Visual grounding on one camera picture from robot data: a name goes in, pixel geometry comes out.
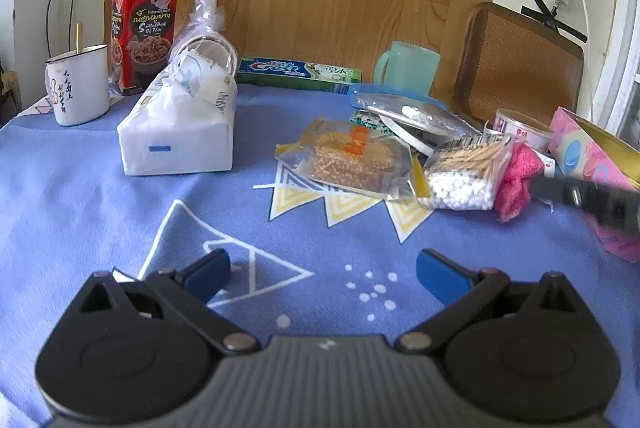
cup handle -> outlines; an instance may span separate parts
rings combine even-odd
[[[49,71],[46,68],[44,69],[44,88],[47,90],[47,96],[51,101],[51,106],[53,106],[58,102],[58,95],[51,86],[51,78],[49,77]]]
[[[373,73],[373,82],[375,84],[383,84],[382,79],[382,71],[385,69],[386,64],[389,62],[389,58],[391,57],[391,50],[386,51],[380,59],[378,60],[378,64],[376,65],[376,69]]]

tissue pack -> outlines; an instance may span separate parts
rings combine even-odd
[[[238,88],[194,50],[183,51],[118,125],[127,175],[230,170]]]

pink cloth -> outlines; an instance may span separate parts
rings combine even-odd
[[[494,210],[500,213],[499,221],[507,222],[516,218],[529,205],[529,179],[542,173],[544,169],[545,165],[540,157],[525,143],[518,142],[514,145],[511,161],[494,201]]]

green packet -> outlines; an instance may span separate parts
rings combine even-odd
[[[362,72],[354,68],[270,58],[242,58],[238,82],[295,90],[318,90],[347,94]]]
[[[366,128],[371,128],[376,132],[383,133],[385,135],[393,135],[393,132],[380,120],[380,116],[376,113],[369,112],[367,110],[358,110],[349,119],[350,123],[359,124]]]

barcode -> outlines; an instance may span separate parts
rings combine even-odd
[[[334,85],[334,93],[339,93],[341,95],[347,95],[349,93],[350,85],[345,83],[335,83]]]
[[[488,144],[502,143],[507,144],[511,140],[511,137],[505,135],[489,135],[477,137],[463,137],[462,139],[453,139],[442,143],[438,150],[454,150],[458,148],[468,148],[477,146],[487,146]]]

